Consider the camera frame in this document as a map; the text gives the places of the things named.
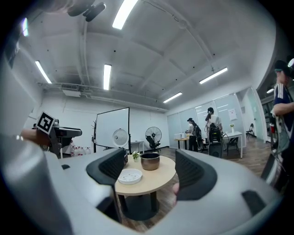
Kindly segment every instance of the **white plate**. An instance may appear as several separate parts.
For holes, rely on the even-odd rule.
[[[141,180],[142,171],[137,169],[125,169],[122,170],[119,175],[119,182],[124,185],[133,185]]]

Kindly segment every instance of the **whiteboard frame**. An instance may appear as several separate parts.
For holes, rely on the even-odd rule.
[[[130,107],[126,107],[129,111],[128,111],[128,135],[129,135],[129,148],[126,149],[126,150],[129,150],[130,153],[131,153],[131,149],[130,149],[130,143],[131,143],[131,140],[130,140]],[[118,111],[118,110],[122,110],[122,109],[126,109],[126,108],[120,108],[120,109],[116,109],[116,110],[112,110],[112,111],[108,111],[108,112],[114,112],[114,111]],[[97,123],[97,120],[98,120],[98,115],[100,114],[104,114],[104,113],[108,113],[108,112],[102,112],[102,113],[99,113],[97,114],[97,117],[96,117],[96,123]],[[101,146],[101,147],[105,147],[105,148],[113,148],[113,146],[104,146],[104,145],[98,145],[98,144],[95,144],[96,146]]]

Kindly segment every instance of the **small green plant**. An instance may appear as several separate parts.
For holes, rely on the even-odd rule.
[[[134,158],[134,160],[137,159],[139,156],[140,156],[140,153],[139,152],[137,152],[137,151],[134,151],[133,152],[133,158]]]

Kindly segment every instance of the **baseball cap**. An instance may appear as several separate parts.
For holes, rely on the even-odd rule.
[[[288,64],[284,61],[278,60],[275,63],[275,72],[283,71],[286,76],[292,77],[290,68],[288,67]]]

